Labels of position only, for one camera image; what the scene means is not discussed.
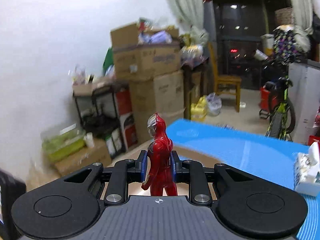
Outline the large wrapped cardboard box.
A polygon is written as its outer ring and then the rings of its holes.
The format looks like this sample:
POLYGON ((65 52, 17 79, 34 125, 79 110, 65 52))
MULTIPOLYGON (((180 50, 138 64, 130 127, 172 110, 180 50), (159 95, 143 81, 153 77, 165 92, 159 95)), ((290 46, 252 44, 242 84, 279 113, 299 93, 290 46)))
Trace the large wrapped cardboard box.
POLYGON ((181 70, 149 80, 129 82, 133 117, 138 142, 151 139, 147 122, 158 113, 167 126, 184 117, 184 83, 181 70))

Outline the green black bicycle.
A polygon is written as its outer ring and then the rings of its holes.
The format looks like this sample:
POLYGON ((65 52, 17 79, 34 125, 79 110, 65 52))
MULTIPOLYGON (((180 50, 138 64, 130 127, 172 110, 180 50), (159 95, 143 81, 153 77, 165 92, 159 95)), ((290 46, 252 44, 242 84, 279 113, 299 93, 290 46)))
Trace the green black bicycle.
POLYGON ((278 89, 279 103, 276 109, 270 114, 267 137, 284 140, 291 139, 291 133, 296 125, 296 113, 288 94, 289 88, 293 86, 292 81, 286 77, 280 77, 275 84, 278 89))

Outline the green lidded plastic container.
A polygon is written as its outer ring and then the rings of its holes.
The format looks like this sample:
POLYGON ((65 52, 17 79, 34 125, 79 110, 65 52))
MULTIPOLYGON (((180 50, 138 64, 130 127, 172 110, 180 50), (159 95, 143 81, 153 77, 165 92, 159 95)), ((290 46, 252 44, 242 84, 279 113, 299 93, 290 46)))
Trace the green lidded plastic container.
POLYGON ((72 124, 41 133, 42 152, 51 163, 57 163, 85 147, 85 131, 72 124))

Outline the black shelf cart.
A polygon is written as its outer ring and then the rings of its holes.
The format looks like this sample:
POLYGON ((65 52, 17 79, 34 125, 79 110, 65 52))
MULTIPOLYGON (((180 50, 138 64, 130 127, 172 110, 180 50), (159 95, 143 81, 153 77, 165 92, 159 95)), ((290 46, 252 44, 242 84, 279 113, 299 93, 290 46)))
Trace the black shelf cart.
POLYGON ((73 96, 81 127, 105 140, 112 159, 125 152, 124 138, 116 106, 116 92, 128 85, 121 81, 96 89, 90 96, 73 96), (111 97, 113 113, 105 110, 103 98, 111 97))

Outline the plastic bag on floor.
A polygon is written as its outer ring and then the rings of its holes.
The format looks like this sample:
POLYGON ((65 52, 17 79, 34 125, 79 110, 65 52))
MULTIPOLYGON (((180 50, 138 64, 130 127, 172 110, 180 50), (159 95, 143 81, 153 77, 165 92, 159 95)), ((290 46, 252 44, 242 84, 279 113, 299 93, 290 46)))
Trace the plastic bag on floor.
POLYGON ((212 116, 217 116, 221 112, 222 101, 216 93, 210 93, 206 96, 207 111, 212 116))

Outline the red white appliance box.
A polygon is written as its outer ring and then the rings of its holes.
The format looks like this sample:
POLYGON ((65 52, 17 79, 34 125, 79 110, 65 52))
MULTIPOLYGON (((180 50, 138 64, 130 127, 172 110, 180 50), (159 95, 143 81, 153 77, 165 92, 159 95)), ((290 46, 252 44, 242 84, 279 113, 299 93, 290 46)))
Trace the red white appliance box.
POLYGON ((120 91, 116 92, 116 106, 125 148, 128 150, 138 142, 128 88, 121 88, 120 91))

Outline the blue measuring table mat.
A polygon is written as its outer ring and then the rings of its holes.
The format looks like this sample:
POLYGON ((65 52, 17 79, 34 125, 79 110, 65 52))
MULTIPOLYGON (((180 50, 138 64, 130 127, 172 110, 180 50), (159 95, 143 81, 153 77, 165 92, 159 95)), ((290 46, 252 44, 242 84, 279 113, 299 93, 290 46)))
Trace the blue measuring table mat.
POLYGON ((294 189, 306 146, 184 119, 167 134, 182 161, 203 165, 213 203, 175 205, 159 239, 319 239, 319 195, 294 189))

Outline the open box on cart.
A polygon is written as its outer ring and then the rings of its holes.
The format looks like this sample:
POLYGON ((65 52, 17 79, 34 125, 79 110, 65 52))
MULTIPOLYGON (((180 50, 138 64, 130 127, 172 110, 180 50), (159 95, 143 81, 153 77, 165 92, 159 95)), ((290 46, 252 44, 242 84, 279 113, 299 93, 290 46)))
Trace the open box on cart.
POLYGON ((105 76, 96 79, 92 83, 72 85, 73 96, 90 96, 96 89, 103 88, 114 83, 116 83, 116 79, 111 79, 105 76))

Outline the white tissue box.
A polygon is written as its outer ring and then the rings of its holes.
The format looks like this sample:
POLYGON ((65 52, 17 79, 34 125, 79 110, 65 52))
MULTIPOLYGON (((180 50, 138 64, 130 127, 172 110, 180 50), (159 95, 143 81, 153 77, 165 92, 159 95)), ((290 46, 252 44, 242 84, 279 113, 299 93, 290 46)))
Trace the white tissue box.
POLYGON ((308 153, 297 153, 294 163, 296 192, 317 197, 319 185, 319 142, 313 142, 308 153))

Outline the red ultraman figure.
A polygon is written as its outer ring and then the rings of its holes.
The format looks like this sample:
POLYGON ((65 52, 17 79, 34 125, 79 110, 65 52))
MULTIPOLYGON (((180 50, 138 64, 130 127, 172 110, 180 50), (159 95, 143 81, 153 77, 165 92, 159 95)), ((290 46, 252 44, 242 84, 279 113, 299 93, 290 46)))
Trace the red ultraman figure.
POLYGON ((151 167, 148 176, 141 185, 143 190, 149 190, 151 196, 177 196, 177 187, 172 178, 170 156, 173 142, 167 136, 166 123, 158 113, 149 117, 148 132, 153 142, 148 146, 147 156, 151 167))

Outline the white curtain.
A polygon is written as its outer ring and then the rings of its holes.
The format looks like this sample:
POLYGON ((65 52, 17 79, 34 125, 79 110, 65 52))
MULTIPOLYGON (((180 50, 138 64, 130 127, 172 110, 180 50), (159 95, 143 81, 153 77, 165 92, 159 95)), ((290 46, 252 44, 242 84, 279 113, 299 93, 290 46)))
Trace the white curtain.
POLYGON ((203 0, 167 0, 172 13, 184 30, 191 27, 203 29, 203 0))

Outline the patterned purple bag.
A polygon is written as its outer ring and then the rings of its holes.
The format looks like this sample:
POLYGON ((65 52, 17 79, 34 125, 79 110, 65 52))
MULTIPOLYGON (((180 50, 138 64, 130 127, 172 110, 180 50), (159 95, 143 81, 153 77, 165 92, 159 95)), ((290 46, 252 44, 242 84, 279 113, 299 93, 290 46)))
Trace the patterned purple bag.
POLYGON ((274 56, 285 63, 298 62, 308 54, 311 44, 299 26, 280 25, 273 31, 274 56))

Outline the white appliance cabinet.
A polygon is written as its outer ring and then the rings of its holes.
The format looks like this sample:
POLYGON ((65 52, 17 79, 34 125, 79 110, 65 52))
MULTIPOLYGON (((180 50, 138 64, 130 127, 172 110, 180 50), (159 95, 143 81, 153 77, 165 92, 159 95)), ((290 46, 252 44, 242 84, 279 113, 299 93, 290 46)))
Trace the white appliance cabinet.
POLYGON ((289 79, 293 87, 289 98, 296 114, 296 125, 291 133, 294 142, 306 145, 310 135, 316 133, 315 118, 319 108, 319 63, 302 60, 289 65, 289 79))

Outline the yellow jug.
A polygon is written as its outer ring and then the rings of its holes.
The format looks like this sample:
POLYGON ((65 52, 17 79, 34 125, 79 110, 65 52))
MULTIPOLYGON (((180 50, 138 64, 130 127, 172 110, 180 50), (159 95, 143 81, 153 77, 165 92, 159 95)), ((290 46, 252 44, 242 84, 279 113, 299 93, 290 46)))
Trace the yellow jug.
POLYGON ((193 121, 204 122, 207 115, 207 100, 205 96, 200 97, 198 103, 190 106, 190 119, 193 121))

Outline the red bucket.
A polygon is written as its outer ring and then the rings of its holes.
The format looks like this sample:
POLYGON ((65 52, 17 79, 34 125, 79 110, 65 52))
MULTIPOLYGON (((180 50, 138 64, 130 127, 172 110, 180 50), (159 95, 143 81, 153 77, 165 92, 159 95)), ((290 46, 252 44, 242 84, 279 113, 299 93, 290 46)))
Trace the red bucket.
POLYGON ((260 88, 259 118, 268 119, 279 103, 278 89, 274 82, 268 81, 260 88))

